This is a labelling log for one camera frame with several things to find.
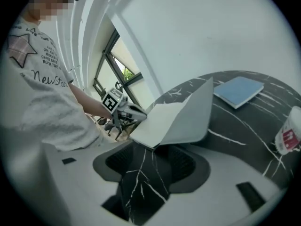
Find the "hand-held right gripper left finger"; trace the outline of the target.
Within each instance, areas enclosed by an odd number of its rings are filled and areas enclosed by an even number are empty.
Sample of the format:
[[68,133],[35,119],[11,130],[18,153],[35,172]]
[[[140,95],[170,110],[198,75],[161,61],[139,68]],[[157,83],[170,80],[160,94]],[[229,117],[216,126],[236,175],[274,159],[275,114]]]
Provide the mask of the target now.
[[121,175],[105,163],[127,142],[58,152],[45,145],[47,163],[70,220],[128,220],[119,184]]

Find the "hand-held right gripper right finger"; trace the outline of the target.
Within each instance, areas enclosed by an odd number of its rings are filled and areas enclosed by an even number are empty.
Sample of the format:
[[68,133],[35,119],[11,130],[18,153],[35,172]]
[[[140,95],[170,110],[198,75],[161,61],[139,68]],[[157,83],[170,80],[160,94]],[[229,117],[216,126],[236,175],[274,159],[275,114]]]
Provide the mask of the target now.
[[209,162],[211,173],[194,192],[172,194],[162,208],[163,215],[250,215],[251,210],[237,188],[239,183],[251,183],[269,208],[286,192],[236,157],[193,145],[185,149],[204,157]]

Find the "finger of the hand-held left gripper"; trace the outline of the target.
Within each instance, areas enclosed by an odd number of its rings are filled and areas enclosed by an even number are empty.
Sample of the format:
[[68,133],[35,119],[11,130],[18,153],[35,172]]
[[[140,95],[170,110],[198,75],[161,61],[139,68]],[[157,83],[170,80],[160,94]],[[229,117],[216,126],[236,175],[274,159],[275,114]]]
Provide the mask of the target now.
[[135,104],[127,105],[128,118],[136,121],[143,121],[147,119],[147,113],[139,106]]

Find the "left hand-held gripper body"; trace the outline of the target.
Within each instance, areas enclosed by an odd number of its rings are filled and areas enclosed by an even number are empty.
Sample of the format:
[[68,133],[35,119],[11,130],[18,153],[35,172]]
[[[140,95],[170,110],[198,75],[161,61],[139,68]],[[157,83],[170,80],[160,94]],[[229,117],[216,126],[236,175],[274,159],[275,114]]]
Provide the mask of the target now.
[[111,88],[102,99],[104,108],[112,115],[114,126],[120,126],[119,112],[128,103],[128,97],[115,88]]

